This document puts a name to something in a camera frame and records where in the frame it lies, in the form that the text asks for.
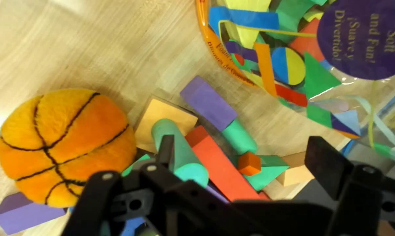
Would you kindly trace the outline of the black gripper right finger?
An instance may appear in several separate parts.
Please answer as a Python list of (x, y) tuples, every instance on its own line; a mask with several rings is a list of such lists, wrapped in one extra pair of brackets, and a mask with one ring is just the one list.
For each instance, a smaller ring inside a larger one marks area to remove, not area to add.
[(377, 236), (379, 221), (395, 229), (395, 179), (347, 159), (322, 136), (310, 136), (305, 163), (337, 201), (327, 236)]

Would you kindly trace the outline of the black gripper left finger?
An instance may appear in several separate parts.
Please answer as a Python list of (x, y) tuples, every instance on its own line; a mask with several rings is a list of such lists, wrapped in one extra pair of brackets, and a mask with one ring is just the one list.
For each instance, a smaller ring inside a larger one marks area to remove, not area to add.
[(93, 174), (78, 200), (62, 236), (120, 236), (126, 221), (145, 217), (158, 233), (172, 230), (163, 194), (176, 180), (168, 165), (175, 156), (175, 136), (166, 135), (155, 158), (138, 163), (129, 175)]

